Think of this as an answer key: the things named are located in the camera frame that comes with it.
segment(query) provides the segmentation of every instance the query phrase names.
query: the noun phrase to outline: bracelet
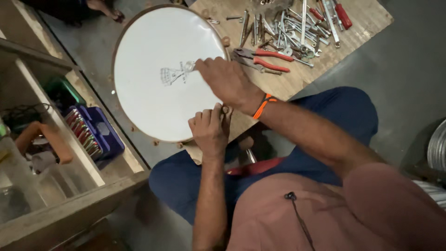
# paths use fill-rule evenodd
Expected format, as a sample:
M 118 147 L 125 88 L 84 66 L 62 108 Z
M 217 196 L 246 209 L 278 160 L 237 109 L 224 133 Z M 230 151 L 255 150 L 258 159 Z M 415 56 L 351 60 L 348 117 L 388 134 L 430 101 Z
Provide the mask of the bracelet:
M 277 99 L 275 97 L 273 97 L 271 94 L 265 93 L 265 96 L 262 100 L 262 103 L 260 104 L 260 107 L 257 109 L 256 113 L 253 116 L 254 119 L 258 119 L 260 117 L 260 115 L 262 115 L 263 108 L 265 108 L 266 103 L 268 103 L 268 101 L 277 102 Z

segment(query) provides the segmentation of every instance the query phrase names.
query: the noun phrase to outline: drum rim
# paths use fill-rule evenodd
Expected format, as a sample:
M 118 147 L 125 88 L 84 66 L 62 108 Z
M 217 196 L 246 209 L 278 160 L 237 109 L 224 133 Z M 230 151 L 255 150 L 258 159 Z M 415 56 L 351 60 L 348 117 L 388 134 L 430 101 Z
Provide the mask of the drum rim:
M 184 9 L 184 10 L 190 11 L 190 12 L 192 12 L 192 13 L 195 13 L 195 14 L 196 14 L 197 16 L 199 16 L 201 19 L 203 19 L 204 21 L 207 21 L 207 20 L 204 19 L 200 14 L 198 14 L 196 11 L 194 11 L 194 10 L 192 10 L 192 9 L 189 9 L 189 8 L 187 8 L 187 7 L 181 6 L 181 5 L 177 5 L 177 4 L 160 4 L 160 5 L 152 6 L 152 7 L 150 7 L 150 8 L 145 9 L 145 10 L 142 10 L 141 12 L 139 12 L 138 14 L 136 14 L 136 15 L 135 15 L 135 16 L 128 22 L 128 24 L 124 27 L 124 29 L 122 30 L 121 34 L 120 34 L 119 37 L 118 37 L 118 40 L 116 41 L 115 48 L 114 48 L 114 50 L 113 50 L 113 55 L 112 55 L 112 58 L 111 58 L 111 62 L 112 62 L 112 63 L 111 63 L 111 80 L 112 80 L 112 81 L 111 81 L 111 84 L 112 84 L 112 87 L 113 87 L 112 90 L 115 90 L 115 91 L 116 91 L 116 84 L 115 84 L 115 59 L 116 59 L 116 54 L 117 54 L 117 52 L 118 52 L 119 45 L 120 45 L 121 40 L 122 40 L 122 38 L 124 37 L 126 31 L 127 31 L 127 30 L 129 29 L 129 27 L 130 27 L 136 20 L 138 20 L 140 17 L 142 17 L 143 15 L 145 15 L 145 14 L 151 12 L 151 11 L 154 11 L 154 10 L 157 10 L 157 9 L 160 9 L 160 8 L 180 8 L 180 9 Z M 226 56 L 226 60 L 227 60 L 227 61 L 230 60 L 230 58 L 229 58 L 229 54 L 228 54 L 228 51 L 227 51 L 227 47 L 225 47 L 225 46 L 223 45 L 223 42 L 221 41 L 221 36 L 220 36 L 220 34 L 217 32 L 217 30 L 216 30 L 212 25 L 209 25 L 209 26 L 212 28 L 212 30 L 215 32 L 215 34 L 217 34 L 217 36 L 220 38 L 219 43 L 220 43 L 220 45 L 222 46 L 222 48 L 224 48 L 224 53 L 225 53 L 225 56 Z M 153 139 L 155 139 L 155 140 L 157 140 L 157 141 L 162 141 L 162 142 L 167 142 L 167 143 L 188 142 L 188 141 L 193 140 L 193 137 L 191 137 L 191 138 L 186 138 L 186 139 L 184 139 L 184 140 L 180 140 L 180 141 L 166 141 L 166 140 L 158 139 L 158 138 L 156 138 L 156 137 L 154 137 L 154 136 L 152 136 L 152 135 L 150 135 L 150 134 L 145 133 L 145 132 L 142 131 L 140 128 L 138 128 L 138 126 L 136 126 L 135 123 L 133 123 L 133 121 L 127 116 L 127 113 L 124 111 L 124 109 L 123 109 L 122 106 L 121 106 L 121 102 L 120 102 L 120 100 L 119 100 L 119 98 L 118 98 L 118 94 L 117 94 L 116 92 L 115 92 L 115 94 L 116 94 L 116 99 L 117 99 L 117 101 L 118 101 L 118 102 L 117 102 L 117 106 L 119 107 L 120 110 L 123 111 L 124 116 L 128 119 L 128 121 L 129 121 L 130 124 L 132 125 L 132 129 L 131 129 L 132 132 L 134 131 L 135 128 L 137 128 L 140 132 L 144 133 L 145 135 L 148 135 L 148 136 L 152 137 Z

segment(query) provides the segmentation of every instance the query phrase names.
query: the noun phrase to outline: printed logo on drumhead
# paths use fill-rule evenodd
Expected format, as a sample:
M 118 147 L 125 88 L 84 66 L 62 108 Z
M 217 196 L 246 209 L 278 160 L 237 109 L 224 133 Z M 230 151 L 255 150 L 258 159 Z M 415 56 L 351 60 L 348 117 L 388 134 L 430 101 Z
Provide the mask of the printed logo on drumhead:
M 172 68 L 161 68 L 161 82 L 164 86 L 171 86 L 175 81 L 181 79 L 183 84 L 186 84 L 187 75 L 193 71 L 195 67 L 195 63 L 192 61 L 188 61 L 185 64 L 180 62 L 180 69 L 172 69 Z

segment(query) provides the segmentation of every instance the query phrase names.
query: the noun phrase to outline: gray floor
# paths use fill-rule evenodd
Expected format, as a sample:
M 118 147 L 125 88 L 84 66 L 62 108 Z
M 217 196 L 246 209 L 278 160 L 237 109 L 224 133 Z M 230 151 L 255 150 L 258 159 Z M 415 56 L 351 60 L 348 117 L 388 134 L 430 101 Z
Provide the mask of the gray floor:
M 383 6 L 395 22 L 377 34 L 326 74 L 299 92 L 307 96 L 337 86 L 354 86 L 369 94 L 379 116 L 379 131 L 371 147 L 397 167 L 416 163 L 432 124 L 446 117 L 445 54 L 441 46 L 446 23 L 440 0 L 384 0 Z M 117 1 L 127 17 L 145 6 L 143 0 Z M 104 102 L 116 100 L 108 80 L 111 52 L 122 26 L 100 17 L 81 29 L 66 28 L 45 18 L 76 62 L 88 69 L 87 77 Z M 122 114 L 114 114 L 118 121 Z M 177 149 L 162 144 L 152 147 L 150 139 L 131 126 L 121 124 L 144 158 L 153 166 Z M 287 155 L 293 145 L 268 132 L 268 141 L 278 156 Z M 130 247 L 137 250 L 189 250 L 191 227 L 144 188 L 109 216 Z

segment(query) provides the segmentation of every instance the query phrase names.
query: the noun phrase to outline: white drumhead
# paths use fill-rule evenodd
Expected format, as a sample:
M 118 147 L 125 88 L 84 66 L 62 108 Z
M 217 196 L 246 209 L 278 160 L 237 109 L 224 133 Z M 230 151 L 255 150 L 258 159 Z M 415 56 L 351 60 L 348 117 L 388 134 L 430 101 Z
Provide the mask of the white drumhead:
M 192 138 L 188 119 L 221 102 L 198 71 L 197 59 L 227 60 L 220 37 L 192 11 L 164 7 L 136 19 L 125 31 L 114 58 L 119 102 L 141 131 L 162 141 Z

